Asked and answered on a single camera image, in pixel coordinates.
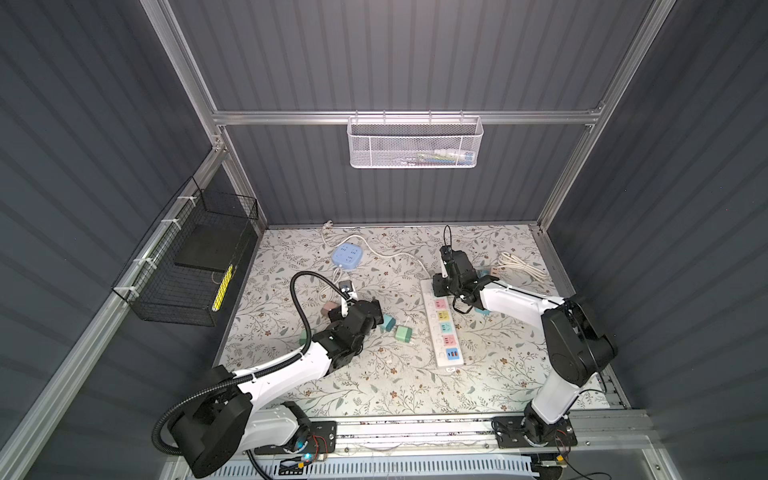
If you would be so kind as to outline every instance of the white power strip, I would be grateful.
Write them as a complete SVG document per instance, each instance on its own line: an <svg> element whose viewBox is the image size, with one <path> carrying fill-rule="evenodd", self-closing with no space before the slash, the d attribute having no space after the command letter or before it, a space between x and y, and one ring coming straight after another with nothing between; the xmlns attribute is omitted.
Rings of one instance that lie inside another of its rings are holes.
<svg viewBox="0 0 768 480"><path fill-rule="evenodd" d="M432 280L422 280L422 299L427 311L427 325L435 348L437 366L445 367L449 372L464 365L462 348L458 344L456 327L453 324L451 305L448 297L436 298L432 292Z"/></svg>

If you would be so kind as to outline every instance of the corrugated gray wall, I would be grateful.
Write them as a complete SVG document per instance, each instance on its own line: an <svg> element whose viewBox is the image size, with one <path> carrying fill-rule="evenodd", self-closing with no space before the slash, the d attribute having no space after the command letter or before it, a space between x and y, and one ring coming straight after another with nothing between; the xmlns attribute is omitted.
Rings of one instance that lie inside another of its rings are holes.
<svg viewBox="0 0 768 480"><path fill-rule="evenodd" d="M677 4L550 235L686 478L762 478L768 3Z"/></svg>
<svg viewBox="0 0 768 480"><path fill-rule="evenodd" d="M0 2L0 71L3 444L210 144L138 2ZM82 453L59 464L97 461L104 452L89 450L93 438L121 451L108 437L126 434L110 432L105 417L128 414L110 382L146 392L146 371L204 363L161 361L130 344L154 341L174 358L213 341L211 331L155 325L140 338L141 327L128 320L88 380L92 420L62 426Z"/></svg>
<svg viewBox="0 0 768 480"><path fill-rule="evenodd" d="M594 108L648 0L171 2L220 110Z"/></svg>
<svg viewBox="0 0 768 480"><path fill-rule="evenodd" d="M340 126L228 127L270 225L535 221L581 125L491 125L478 166L364 170Z"/></svg>

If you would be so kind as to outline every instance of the blue charger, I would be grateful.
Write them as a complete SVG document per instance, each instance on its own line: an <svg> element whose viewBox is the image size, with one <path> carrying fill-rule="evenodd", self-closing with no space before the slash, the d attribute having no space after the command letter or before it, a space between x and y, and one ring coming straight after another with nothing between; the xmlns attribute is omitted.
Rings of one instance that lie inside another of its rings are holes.
<svg viewBox="0 0 768 480"><path fill-rule="evenodd" d="M333 264L344 270L354 270L360 265L360 260L362 260L362 248L354 243L342 243L331 256Z"/></svg>

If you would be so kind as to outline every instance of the floral tablecloth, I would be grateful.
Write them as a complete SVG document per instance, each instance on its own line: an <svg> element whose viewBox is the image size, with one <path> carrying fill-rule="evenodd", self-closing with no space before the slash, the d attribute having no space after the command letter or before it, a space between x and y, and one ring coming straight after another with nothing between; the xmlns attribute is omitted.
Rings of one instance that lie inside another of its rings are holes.
<svg viewBox="0 0 768 480"><path fill-rule="evenodd" d="M453 227L453 246L464 250L475 268L496 263L502 251L513 253L546 270L531 231L524 225ZM388 227L326 232L329 245L346 235L363 235L381 254L405 249L422 259L431 273L439 271L442 227ZM375 297L398 325L413 328L410 343L395 339L394 331L377 328L365 349L348 366L327 377L305 383L283 396L310 417L341 415L405 415L521 411L543 384L550 370L543 333L500 313L453 313L466 365L454 373L438 368L426 327L419 281L427 273L406 256L383 259L358 239L364 254L349 278L362 299ZM222 363L229 369L258 364L299 347L301 321L290 299L288 284L299 270L331 277L333 248L326 248L319 230L268 230L237 309ZM503 280L539 293L556 294L548 279L502 270ZM332 300L321 282L304 277L297 293L314 329L328 319L320 307ZM605 398L586 392L576 409L604 409Z"/></svg>

